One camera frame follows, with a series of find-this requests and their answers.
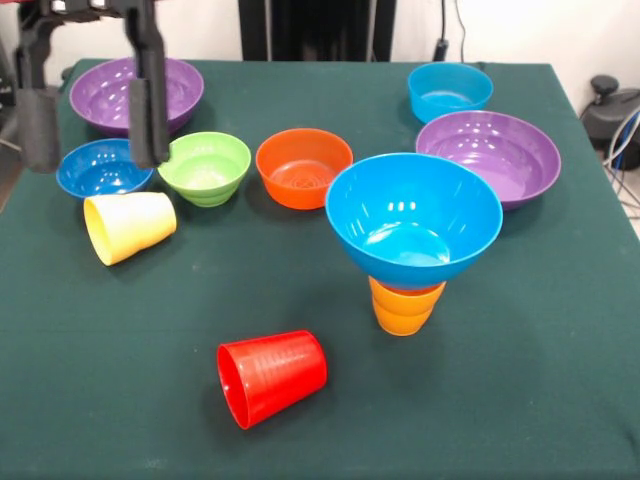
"red plastic cup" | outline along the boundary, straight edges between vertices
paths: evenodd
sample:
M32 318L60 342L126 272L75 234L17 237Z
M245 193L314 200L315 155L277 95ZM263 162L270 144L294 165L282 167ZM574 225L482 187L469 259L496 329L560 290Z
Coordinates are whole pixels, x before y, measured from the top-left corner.
M247 430L327 383L327 361L308 331L218 347L218 375L233 418Z

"blue bowl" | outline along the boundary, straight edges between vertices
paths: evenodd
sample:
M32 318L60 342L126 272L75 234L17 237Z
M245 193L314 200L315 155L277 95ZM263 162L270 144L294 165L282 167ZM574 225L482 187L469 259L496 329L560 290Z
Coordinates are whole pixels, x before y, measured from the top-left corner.
M355 163L329 188L326 211L353 261L402 290L453 278L478 259L502 226L500 200L482 178L419 153Z
M462 63L428 63L409 75L411 108L424 123L447 113L482 110L491 95L491 79Z
M153 169L142 170L131 158L129 140L109 138L76 148L56 172L58 185L79 199L142 190Z

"plastic bowl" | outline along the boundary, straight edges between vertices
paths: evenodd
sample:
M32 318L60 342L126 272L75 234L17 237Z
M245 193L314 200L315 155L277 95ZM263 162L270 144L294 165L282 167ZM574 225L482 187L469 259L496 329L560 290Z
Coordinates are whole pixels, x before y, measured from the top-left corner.
M355 163L329 188L326 210L353 261L400 290L450 280L478 259L502 226L500 201L482 178L418 153Z
M315 128L276 133L256 153L256 167L271 198L297 210L323 207L333 179L352 164L347 142Z
M242 140L220 132L199 132L171 142L171 158L158 173L183 198L216 207L235 193L251 165Z
M505 210L546 192L560 176L560 152L541 130L502 113L459 112L426 125L416 151L473 170L498 194Z
M64 157L56 180L69 195L84 199L142 190L152 175L153 169L142 170L131 158L129 140L108 138L82 145Z
M169 131L189 121L204 93L202 75L181 60L165 59ZM87 123L107 135L129 133L129 81L136 77L132 58L101 63L73 84L71 107Z
M409 75L411 108L423 123L447 113L483 109L492 94L489 76L462 63L429 63Z

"lime green bowl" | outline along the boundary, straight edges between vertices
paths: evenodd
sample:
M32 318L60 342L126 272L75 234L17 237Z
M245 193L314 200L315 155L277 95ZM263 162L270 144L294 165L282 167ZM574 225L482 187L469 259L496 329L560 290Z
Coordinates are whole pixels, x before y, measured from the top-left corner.
M251 165L251 150L234 136L199 132L171 142L171 158L158 173L171 188L198 207L229 200Z

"yellow plastic cup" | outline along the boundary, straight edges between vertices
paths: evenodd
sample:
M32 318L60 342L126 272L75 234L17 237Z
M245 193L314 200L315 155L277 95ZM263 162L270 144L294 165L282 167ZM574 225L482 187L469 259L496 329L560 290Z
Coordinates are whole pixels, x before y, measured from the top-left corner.
M107 266L161 242L177 227L171 200L154 192L86 198L84 220L93 248Z
M423 290L402 291L369 277L373 311L380 327L391 335L413 335L427 322L446 282Z

